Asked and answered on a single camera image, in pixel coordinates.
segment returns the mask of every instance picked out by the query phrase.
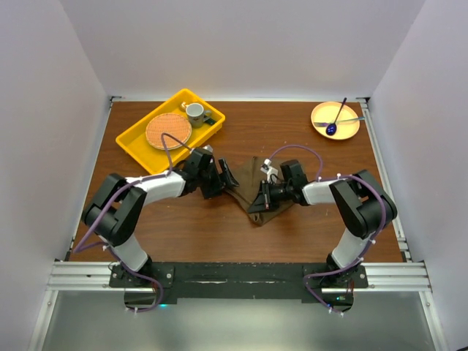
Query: yellow plate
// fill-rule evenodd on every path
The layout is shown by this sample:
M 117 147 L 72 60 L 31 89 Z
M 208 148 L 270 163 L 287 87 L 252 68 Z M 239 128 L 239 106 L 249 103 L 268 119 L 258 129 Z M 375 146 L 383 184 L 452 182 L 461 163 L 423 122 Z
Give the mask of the yellow plate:
M 360 121 L 351 121 L 351 122 L 342 122 L 338 123 L 336 126 L 336 133 L 334 135 L 327 135 L 327 127 L 317 127 L 314 122 L 325 122 L 332 123 L 338 114 L 339 108 L 341 106 L 340 102 L 324 102 L 320 105 L 315 106 L 315 109 L 312 110 L 310 119 L 312 121 L 312 126 L 324 137 L 334 140 L 344 140 L 354 137 L 359 130 L 361 125 Z M 343 106 L 341 113 L 339 114 L 338 120 L 357 118 L 358 115 L 354 110 L 349 106 Z
M 185 102 L 187 105 L 193 102 L 200 103 L 206 110 L 211 110 L 211 118 L 216 122 L 212 126 L 204 124 L 200 128 L 192 130 L 192 135 L 187 140 L 187 144 L 191 148 L 201 146 L 210 136 L 221 129 L 226 119 L 221 112 L 192 93 L 189 89 L 182 89 L 168 101 L 163 102 L 159 107 L 116 138 L 117 144 L 150 174 L 157 174 L 166 170 L 169 167 L 169 161 L 167 160 L 165 151 L 157 150 L 149 145 L 146 140 L 146 126 L 154 117 L 162 113 L 178 113 L 186 117 L 185 112 L 180 107 L 182 102 Z M 186 148 L 176 148 L 170 151 L 174 165 L 182 159 L 186 159 L 189 154 L 189 150 Z

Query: wall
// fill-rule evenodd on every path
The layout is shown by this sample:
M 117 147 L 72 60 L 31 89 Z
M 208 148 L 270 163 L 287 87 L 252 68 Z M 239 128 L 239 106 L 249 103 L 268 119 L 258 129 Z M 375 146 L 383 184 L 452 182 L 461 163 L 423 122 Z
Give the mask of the wall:
M 468 13 L 427 0 L 371 98 L 409 247 L 425 260 L 452 350 L 468 346 Z
M 106 98 L 57 0 L 1 1 L 0 350 L 26 350 L 83 205 Z
M 61 0 L 106 92 L 367 97 L 423 0 Z

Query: blue ladle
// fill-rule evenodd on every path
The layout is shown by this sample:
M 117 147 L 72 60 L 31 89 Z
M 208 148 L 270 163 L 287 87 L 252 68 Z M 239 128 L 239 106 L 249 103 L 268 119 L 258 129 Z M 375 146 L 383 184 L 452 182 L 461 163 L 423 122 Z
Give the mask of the blue ladle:
M 341 106 L 339 108 L 338 114 L 336 115 L 335 121 L 333 121 L 333 123 L 330 123 L 329 125 L 327 125 L 327 129 L 325 131 L 327 133 L 327 135 L 330 135 L 330 136 L 335 135 L 336 129 L 337 129 L 336 121 L 338 121 L 339 114 L 341 113 L 341 110 L 343 109 L 343 106 L 346 103 L 346 100 L 347 100 L 347 98 L 345 97 L 343 99 L 343 102 L 341 103 Z

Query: gray floor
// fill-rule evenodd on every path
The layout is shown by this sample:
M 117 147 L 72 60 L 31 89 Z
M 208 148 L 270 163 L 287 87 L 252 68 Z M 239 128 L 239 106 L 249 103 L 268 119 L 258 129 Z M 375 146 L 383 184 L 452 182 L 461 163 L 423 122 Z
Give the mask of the gray floor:
M 434 350 L 416 292 L 361 292 L 341 318 L 319 304 L 189 300 L 135 316 L 122 292 L 60 292 L 44 350 Z

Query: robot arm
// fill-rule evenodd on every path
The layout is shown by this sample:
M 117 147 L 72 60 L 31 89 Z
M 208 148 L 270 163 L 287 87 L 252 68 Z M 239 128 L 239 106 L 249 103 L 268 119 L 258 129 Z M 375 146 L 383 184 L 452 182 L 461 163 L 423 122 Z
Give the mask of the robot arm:
M 262 171 L 276 174 L 267 159 Z M 319 203 L 336 203 L 345 224 L 338 246 L 328 255 L 327 263 L 332 270 L 345 268 L 363 252 L 371 234 L 379 227 L 382 209 L 377 198 L 362 184 L 353 179 L 333 179 L 309 183 L 297 160 L 281 164 L 284 180 L 279 183 L 262 181 L 260 190 L 249 213 L 274 211 L 279 202 L 292 200 L 302 206 Z M 385 206 L 385 226 L 396 218 L 395 204 L 375 178 L 362 170 L 354 175 L 377 192 Z
M 196 148 L 183 167 L 162 173 L 162 177 L 123 178 L 109 175 L 91 202 L 83 211 L 82 221 L 91 226 L 102 215 L 102 209 L 109 199 L 123 186 L 135 183 L 116 198 L 119 205 L 113 205 L 104 214 L 95 233 L 106 242 L 113 252 L 133 271 L 152 276 L 152 260 L 141 248 L 134 231 L 145 205 L 169 197 L 187 195 L 198 187 L 203 197 L 209 199 L 222 194 L 228 187 L 238 186 L 226 161 L 219 160 L 222 169 L 218 172 L 210 149 Z

